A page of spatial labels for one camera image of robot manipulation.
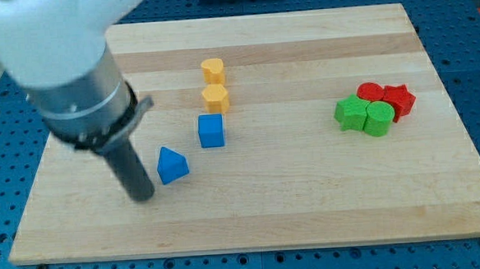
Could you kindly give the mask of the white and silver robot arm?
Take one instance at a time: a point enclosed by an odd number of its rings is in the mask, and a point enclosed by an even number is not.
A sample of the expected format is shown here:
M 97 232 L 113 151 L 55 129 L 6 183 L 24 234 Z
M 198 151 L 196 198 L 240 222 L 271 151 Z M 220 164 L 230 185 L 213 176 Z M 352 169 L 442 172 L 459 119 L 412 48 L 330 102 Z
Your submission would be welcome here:
M 123 79 L 106 30 L 143 0 L 0 0 L 0 63 L 59 140 L 104 155 L 152 105 Z

